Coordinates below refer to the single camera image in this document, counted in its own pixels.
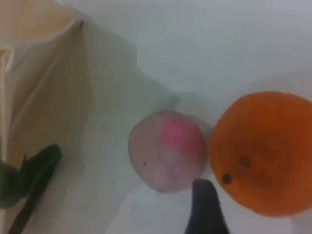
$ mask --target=pink blush on fruit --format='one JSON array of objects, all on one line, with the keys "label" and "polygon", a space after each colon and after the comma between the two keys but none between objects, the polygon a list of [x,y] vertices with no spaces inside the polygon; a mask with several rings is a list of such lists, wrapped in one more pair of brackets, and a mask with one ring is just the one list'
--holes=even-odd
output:
[{"label": "pink blush on fruit", "polygon": [[172,193],[191,187],[207,161],[200,128],[176,111],[159,111],[141,120],[129,136],[130,161],[152,189]]}]

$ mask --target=orange fruit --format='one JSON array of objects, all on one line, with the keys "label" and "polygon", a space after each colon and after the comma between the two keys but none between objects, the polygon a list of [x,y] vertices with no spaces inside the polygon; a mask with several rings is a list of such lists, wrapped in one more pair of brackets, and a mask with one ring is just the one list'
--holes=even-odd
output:
[{"label": "orange fruit", "polygon": [[210,141],[212,169],[241,205],[269,216],[312,206],[312,103],[263,92],[237,100]]}]

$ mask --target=beige cloth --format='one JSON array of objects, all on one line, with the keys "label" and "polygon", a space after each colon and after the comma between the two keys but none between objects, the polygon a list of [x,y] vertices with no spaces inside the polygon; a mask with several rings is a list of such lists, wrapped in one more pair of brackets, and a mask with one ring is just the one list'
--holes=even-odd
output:
[{"label": "beige cloth", "polygon": [[12,133],[81,21],[53,0],[0,0],[0,6],[1,157],[6,160]]}]

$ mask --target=white surface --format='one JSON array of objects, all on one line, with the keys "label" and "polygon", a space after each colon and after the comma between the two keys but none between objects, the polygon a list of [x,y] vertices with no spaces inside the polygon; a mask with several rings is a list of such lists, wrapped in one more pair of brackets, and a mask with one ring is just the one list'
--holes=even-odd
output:
[{"label": "white surface", "polygon": [[[178,100],[177,110],[214,126],[244,93],[284,90],[312,99],[310,1],[64,2],[94,22],[15,137],[16,156],[54,141],[65,155],[26,233],[183,233],[190,191],[160,195],[142,183],[127,154],[134,124]],[[209,169],[205,177],[215,182]],[[311,233],[310,214],[262,217],[215,185],[231,233]]]}]

